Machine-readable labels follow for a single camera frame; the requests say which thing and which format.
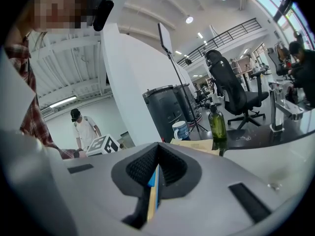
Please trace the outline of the person's plaid shirt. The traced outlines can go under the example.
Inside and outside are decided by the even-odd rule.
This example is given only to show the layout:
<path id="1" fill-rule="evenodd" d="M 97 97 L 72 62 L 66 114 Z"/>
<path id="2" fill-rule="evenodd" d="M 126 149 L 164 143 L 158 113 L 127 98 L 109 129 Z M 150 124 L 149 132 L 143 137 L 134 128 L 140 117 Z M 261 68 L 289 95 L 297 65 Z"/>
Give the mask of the person's plaid shirt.
<path id="1" fill-rule="evenodd" d="M 27 85 L 36 92 L 36 79 L 29 61 L 31 55 L 28 38 L 25 37 L 21 43 L 12 44 L 6 47 L 5 51 L 19 75 Z M 60 149 L 53 142 L 48 127 L 41 114 L 37 94 L 26 112 L 20 130 L 26 135 L 36 137 L 46 147 L 54 148 L 56 150 Z"/>

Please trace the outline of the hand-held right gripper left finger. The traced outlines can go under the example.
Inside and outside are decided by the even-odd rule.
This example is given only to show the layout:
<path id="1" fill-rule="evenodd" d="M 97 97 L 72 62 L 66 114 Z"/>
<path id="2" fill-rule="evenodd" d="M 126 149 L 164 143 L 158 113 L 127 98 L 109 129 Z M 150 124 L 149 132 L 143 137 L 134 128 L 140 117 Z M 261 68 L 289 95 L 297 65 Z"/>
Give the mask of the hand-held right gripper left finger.
<path id="1" fill-rule="evenodd" d="M 50 233 L 54 236 L 158 236 L 132 225 L 147 217 L 149 190 L 126 173 L 124 162 L 157 143 L 113 154 L 62 160 L 50 153 Z"/>

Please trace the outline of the white and blue mug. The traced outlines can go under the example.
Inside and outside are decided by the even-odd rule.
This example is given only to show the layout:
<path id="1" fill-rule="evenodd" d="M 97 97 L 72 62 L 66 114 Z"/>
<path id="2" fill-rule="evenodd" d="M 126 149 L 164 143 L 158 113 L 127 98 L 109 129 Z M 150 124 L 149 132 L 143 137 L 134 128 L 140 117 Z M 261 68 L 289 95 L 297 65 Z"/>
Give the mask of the white and blue mug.
<path id="1" fill-rule="evenodd" d="M 172 125 L 174 138 L 181 141 L 190 141 L 189 128 L 185 121 L 178 121 Z"/>

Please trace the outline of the blue handled tool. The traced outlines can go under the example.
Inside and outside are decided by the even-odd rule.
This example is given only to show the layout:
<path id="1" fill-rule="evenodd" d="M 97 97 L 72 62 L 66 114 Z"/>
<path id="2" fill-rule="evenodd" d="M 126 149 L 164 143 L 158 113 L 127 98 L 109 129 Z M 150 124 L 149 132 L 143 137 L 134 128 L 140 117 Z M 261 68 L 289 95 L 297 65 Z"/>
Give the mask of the blue handled tool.
<path id="1" fill-rule="evenodd" d="M 158 207 L 158 184 L 159 184 L 159 165 L 157 165 L 152 177 L 148 182 L 150 187 L 148 211 L 147 211 L 147 222 L 152 220 Z"/>

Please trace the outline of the black cylindrical machine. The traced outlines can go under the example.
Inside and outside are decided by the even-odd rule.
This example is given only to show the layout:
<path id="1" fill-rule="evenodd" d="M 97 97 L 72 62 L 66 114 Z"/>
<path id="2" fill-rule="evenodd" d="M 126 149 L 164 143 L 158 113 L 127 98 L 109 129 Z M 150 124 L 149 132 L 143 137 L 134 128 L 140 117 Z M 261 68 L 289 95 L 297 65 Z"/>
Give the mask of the black cylindrical machine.
<path id="1" fill-rule="evenodd" d="M 167 143 L 171 142 L 174 138 L 172 125 L 186 120 L 173 86 L 167 85 L 148 90 L 143 94 L 143 99 L 161 139 Z"/>
<path id="2" fill-rule="evenodd" d="M 184 87 L 181 85 L 176 85 L 173 87 L 173 91 L 186 118 L 186 121 L 189 123 L 194 122 L 192 113 L 194 113 L 195 119 L 198 120 L 198 118 L 201 117 L 201 114 L 199 112 L 195 98 L 189 89 L 189 84 L 184 84 Z"/>

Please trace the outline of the person's left forearm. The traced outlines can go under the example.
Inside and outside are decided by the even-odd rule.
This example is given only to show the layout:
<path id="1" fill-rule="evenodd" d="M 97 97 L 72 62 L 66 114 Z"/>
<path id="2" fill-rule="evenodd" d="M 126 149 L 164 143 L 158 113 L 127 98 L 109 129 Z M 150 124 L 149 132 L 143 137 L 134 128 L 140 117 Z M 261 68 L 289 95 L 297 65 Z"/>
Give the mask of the person's left forearm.
<path id="1" fill-rule="evenodd" d="M 86 152 L 81 148 L 79 149 L 58 149 L 63 160 L 65 159 L 73 159 L 73 158 L 84 158 L 86 156 Z"/>

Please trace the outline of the black table with shelf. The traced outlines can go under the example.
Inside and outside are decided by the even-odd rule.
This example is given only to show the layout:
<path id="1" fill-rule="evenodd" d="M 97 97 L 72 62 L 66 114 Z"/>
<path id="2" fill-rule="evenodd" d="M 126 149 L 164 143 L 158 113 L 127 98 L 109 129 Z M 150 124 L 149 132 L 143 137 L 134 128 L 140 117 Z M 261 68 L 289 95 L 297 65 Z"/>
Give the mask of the black table with shelf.
<path id="1" fill-rule="evenodd" d="M 298 121 L 285 120 L 284 131 L 273 133 L 268 125 L 252 127 L 249 129 L 228 130 L 225 141 L 213 142 L 212 149 L 220 150 L 220 156 L 229 149 L 266 148 L 293 142 L 315 133 L 315 109 L 305 112 Z M 248 142 L 238 142 L 239 136 L 251 136 Z"/>

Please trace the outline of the brown cardboard sheet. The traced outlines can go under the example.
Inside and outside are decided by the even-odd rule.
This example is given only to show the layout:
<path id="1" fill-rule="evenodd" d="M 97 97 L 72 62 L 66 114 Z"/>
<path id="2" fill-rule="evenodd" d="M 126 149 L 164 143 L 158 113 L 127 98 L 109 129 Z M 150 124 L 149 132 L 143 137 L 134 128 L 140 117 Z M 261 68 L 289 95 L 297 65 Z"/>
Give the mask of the brown cardboard sheet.
<path id="1" fill-rule="evenodd" d="M 204 153 L 209 153 L 213 155 L 219 155 L 220 150 L 214 150 L 213 147 L 213 140 L 207 139 L 207 140 L 200 140 L 200 141 L 184 141 L 184 140 L 177 140 L 172 139 L 171 144 L 178 145 L 178 146 L 184 146 L 187 148 L 195 149 L 198 151 L 202 151 Z"/>

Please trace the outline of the fluorescent tube light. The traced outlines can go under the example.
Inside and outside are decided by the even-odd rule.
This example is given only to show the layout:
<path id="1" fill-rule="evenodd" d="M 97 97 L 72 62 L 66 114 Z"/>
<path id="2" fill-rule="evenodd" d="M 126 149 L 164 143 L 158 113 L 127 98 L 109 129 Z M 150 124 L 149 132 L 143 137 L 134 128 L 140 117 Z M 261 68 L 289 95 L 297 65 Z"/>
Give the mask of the fluorescent tube light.
<path id="1" fill-rule="evenodd" d="M 57 107 L 57 106 L 64 105 L 65 103 L 70 102 L 70 101 L 73 101 L 73 100 L 76 100 L 76 99 L 77 99 L 77 97 L 76 97 L 76 96 L 73 96 L 73 97 L 70 97 L 70 98 L 67 98 L 67 99 L 58 101 L 58 102 L 56 102 L 56 103 L 54 103 L 54 104 L 51 104 L 49 107 L 50 107 L 50 108 L 55 108 L 55 107 Z"/>

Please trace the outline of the black balcony railing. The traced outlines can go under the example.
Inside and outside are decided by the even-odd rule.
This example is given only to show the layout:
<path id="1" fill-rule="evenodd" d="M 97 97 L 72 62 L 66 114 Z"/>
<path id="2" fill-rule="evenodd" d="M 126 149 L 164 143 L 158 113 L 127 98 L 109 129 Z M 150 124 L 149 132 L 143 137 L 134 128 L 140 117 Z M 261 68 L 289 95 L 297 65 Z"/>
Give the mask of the black balcony railing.
<path id="1" fill-rule="evenodd" d="M 257 21 L 256 18 L 245 21 L 239 25 L 230 28 L 227 31 L 219 34 L 218 36 L 213 37 L 212 39 L 206 41 L 202 46 L 194 49 L 186 57 L 182 58 L 177 62 L 178 65 L 183 68 L 189 66 L 187 60 L 190 60 L 190 64 L 204 57 L 205 53 L 209 50 L 218 50 L 224 45 L 236 40 L 242 36 L 245 36 L 251 32 L 254 32 L 258 29 L 261 29 L 262 26 Z"/>

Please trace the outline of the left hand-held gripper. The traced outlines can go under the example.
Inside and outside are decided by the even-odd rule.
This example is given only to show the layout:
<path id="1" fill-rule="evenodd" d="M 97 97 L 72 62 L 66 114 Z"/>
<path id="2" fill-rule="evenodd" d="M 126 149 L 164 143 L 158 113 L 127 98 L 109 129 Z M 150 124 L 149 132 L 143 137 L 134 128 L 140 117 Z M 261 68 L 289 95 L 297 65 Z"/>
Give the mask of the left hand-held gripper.
<path id="1" fill-rule="evenodd" d="M 95 156 L 100 154 L 108 154 L 118 152 L 120 144 L 110 134 L 96 138 L 92 141 L 86 156 Z"/>

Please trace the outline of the black office chair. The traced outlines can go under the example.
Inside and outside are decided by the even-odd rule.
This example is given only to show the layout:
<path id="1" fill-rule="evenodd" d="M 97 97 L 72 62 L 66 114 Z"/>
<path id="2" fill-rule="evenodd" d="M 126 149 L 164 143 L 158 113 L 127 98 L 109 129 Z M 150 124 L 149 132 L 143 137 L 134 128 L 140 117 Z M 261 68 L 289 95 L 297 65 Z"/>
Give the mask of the black office chair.
<path id="1" fill-rule="evenodd" d="M 210 93 L 203 91 L 202 89 L 197 90 L 196 92 L 196 105 L 198 108 L 210 109 L 210 105 L 213 102 L 212 98 L 209 96 Z"/>
<path id="2" fill-rule="evenodd" d="M 276 44 L 273 48 L 267 48 L 268 57 L 275 65 L 278 76 L 287 76 L 291 68 L 291 56 L 289 50 L 283 44 Z"/>
<path id="3" fill-rule="evenodd" d="M 230 125 L 232 122 L 240 121 L 241 123 L 237 129 L 241 129 L 248 122 L 255 126 L 261 126 L 255 119 L 257 117 L 266 119 L 266 115 L 259 112 L 250 115 L 249 111 L 252 112 L 254 108 L 261 107 L 262 101 L 269 96 L 268 92 L 262 90 L 260 77 L 262 72 L 259 71 L 253 74 L 257 79 L 257 91 L 246 91 L 237 79 L 227 59 L 219 51 L 209 50 L 204 58 L 215 82 L 224 91 L 225 109 L 237 116 L 237 118 L 229 119 L 227 124 Z"/>

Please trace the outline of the black tripod light stand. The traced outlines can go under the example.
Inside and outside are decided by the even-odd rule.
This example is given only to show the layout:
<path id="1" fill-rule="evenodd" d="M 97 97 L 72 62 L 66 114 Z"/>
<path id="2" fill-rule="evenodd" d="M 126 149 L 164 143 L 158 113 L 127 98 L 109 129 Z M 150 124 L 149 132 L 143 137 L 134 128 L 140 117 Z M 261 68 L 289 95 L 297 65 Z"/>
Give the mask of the black tripod light stand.
<path id="1" fill-rule="evenodd" d="M 177 77 L 178 77 L 179 81 L 180 81 L 180 84 L 181 84 L 181 87 L 182 87 L 182 91 L 183 91 L 183 93 L 185 95 L 186 102 L 187 102 L 187 104 L 189 106 L 188 113 L 191 113 L 192 118 L 193 118 L 194 125 L 192 126 L 191 130 L 193 130 L 196 127 L 198 133 L 200 133 L 200 131 L 206 132 L 208 130 L 197 123 L 197 120 L 196 120 L 196 117 L 195 117 L 195 114 L 194 114 L 194 110 L 193 110 L 192 105 L 191 105 L 191 103 L 189 101 L 189 97 L 188 97 L 187 92 L 185 90 L 185 87 L 184 87 L 184 85 L 182 83 L 182 80 L 181 80 L 181 77 L 180 77 L 180 75 L 178 73 L 178 70 L 177 70 L 177 68 L 175 66 L 175 61 L 172 58 L 172 45 L 171 45 L 171 39 L 170 39 L 169 31 L 166 29 L 166 27 L 162 23 L 158 23 L 157 25 L 158 25 L 158 31 L 159 31 L 161 46 L 165 50 L 168 58 L 170 59 L 172 65 L 173 65 L 173 68 L 174 68 L 174 70 L 175 70 L 175 72 L 177 74 Z"/>

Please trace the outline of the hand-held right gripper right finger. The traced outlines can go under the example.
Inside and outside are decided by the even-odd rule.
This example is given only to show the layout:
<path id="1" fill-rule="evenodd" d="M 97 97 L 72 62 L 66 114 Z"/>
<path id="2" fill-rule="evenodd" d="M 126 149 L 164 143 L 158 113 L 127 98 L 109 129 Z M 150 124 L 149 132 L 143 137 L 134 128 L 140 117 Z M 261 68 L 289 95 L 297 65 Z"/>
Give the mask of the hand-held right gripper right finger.
<path id="1" fill-rule="evenodd" d="M 199 183 L 186 196 L 163 200 L 147 224 L 153 236 L 263 236 L 288 217 L 293 202 L 283 202 L 260 178 L 233 161 L 173 146 L 197 161 Z"/>

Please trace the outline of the chrome metal stand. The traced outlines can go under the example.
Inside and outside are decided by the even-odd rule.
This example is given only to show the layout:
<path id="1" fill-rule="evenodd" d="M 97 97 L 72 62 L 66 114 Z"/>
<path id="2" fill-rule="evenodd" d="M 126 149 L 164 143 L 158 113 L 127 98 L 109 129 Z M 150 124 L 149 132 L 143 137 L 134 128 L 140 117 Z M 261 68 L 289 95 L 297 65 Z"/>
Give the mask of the chrome metal stand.
<path id="1" fill-rule="evenodd" d="M 298 121 L 303 117 L 303 110 L 285 98 L 284 85 L 278 82 L 269 82 L 269 94 L 271 102 L 271 124 L 273 133 L 284 131 L 284 118 Z"/>

